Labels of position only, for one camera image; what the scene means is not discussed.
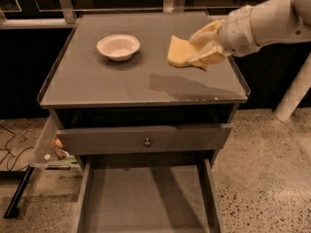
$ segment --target drawer front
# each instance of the drawer front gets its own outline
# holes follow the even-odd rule
[[[74,155],[180,150],[219,150],[232,125],[139,126],[57,130],[65,149]]]

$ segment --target concrete floor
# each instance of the concrete floor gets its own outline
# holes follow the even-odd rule
[[[16,133],[13,153],[34,146],[45,118],[0,120]],[[238,111],[212,169],[226,233],[311,232],[311,109],[287,122],[270,110]],[[0,149],[12,134],[0,128]],[[27,150],[15,169],[29,161]],[[0,165],[6,170],[7,159]],[[19,215],[3,219],[17,182],[0,181],[0,232],[70,232],[83,173],[36,169],[19,202]]]

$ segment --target bowl rim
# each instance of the bowl rim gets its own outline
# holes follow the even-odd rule
[[[128,54],[110,54],[106,51],[103,51],[100,49],[100,47],[107,43],[107,41],[111,40],[111,39],[114,39],[114,38],[124,38],[125,40],[129,40],[130,42],[134,43],[133,44],[133,48],[132,48],[132,51]],[[112,57],[124,57],[124,56],[128,56],[130,54],[133,54],[134,52],[138,51],[140,49],[140,42],[138,41],[138,39],[132,35],[126,35],[126,34],[114,34],[114,35],[109,35],[109,36],[106,36],[104,37],[103,39],[99,40],[98,43],[97,43],[97,49],[98,51],[105,55],[105,56],[112,56]]]

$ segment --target gray tabletop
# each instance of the gray tabletop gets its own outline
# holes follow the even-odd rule
[[[207,72],[166,62],[171,35],[187,39],[207,22],[204,13],[84,15],[40,104],[55,109],[246,101],[228,61]],[[96,44],[120,33],[135,36],[141,48],[128,61],[113,62]]]

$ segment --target floor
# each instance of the floor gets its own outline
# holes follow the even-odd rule
[[[26,148],[35,145],[45,121],[0,120],[11,131],[0,128],[0,161],[5,147],[16,156],[7,156],[0,170],[27,165],[32,149]],[[233,123],[212,169],[225,232],[310,233],[311,109],[297,109],[287,122],[270,110],[238,111]],[[82,176],[78,166],[69,171],[36,169],[19,202],[18,217],[0,217],[0,232],[70,232]],[[0,215],[16,187],[17,181],[0,181]]]

